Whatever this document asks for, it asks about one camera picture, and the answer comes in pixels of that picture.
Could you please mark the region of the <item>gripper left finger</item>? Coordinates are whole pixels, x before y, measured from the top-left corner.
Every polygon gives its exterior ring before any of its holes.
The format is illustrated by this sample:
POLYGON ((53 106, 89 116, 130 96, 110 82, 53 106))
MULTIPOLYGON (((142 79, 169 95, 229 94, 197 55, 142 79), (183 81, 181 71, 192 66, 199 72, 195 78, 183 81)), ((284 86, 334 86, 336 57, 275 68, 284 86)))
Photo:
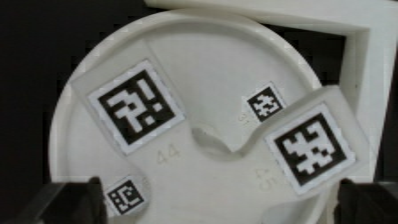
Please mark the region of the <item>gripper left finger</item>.
POLYGON ((108 224, 100 178, 46 184, 14 224, 108 224))

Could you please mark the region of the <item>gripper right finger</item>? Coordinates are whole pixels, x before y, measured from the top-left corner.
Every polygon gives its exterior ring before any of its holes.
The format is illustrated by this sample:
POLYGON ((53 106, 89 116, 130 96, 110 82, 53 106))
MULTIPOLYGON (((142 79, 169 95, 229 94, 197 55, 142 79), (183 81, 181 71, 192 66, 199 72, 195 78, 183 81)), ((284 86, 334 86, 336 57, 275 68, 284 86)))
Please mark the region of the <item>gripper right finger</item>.
POLYGON ((398 224, 398 182, 341 181, 336 224, 398 224))

